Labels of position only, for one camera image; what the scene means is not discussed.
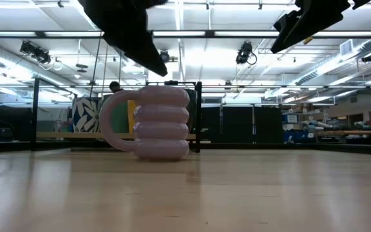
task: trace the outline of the pink mug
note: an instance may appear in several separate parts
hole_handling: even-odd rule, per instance
[[[122,140],[111,129],[111,113],[116,105],[135,100],[134,141]],[[186,106],[189,96],[181,88],[146,86],[138,91],[119,91],[109,97],[100,111],[100,129],[105,140],[140,159],[180,160],[189,152]]]

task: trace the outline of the mug handle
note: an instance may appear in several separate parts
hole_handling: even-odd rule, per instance
[[[119,91],[104,102],[100,111],[100,129],[104,139],[111,146],[122,151],[135,151],[137,143],[135,141],[122,140],[117,133],[114,133],[110,123],[111,113],[118,104],[128,100],[136,100],[138,96],[138,91]]]

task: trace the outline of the wooden floor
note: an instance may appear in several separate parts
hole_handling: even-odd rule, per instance
[[[371,232],[371,155],[204,150],[0,155],[0,231]]]

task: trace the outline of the green object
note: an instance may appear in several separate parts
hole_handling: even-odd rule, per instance
[[[114,133],[129,133],[128,130],[128,103],[121,103],[111,113],[111,127]]]

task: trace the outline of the person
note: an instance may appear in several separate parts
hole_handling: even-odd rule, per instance
[[[109,84],[109,88],[111,90],[111,92],[113,93],[117,93],[121,90],[123,90],[121,87],[120,87],[120,83],[118,83],[118,81],[113,81]]]

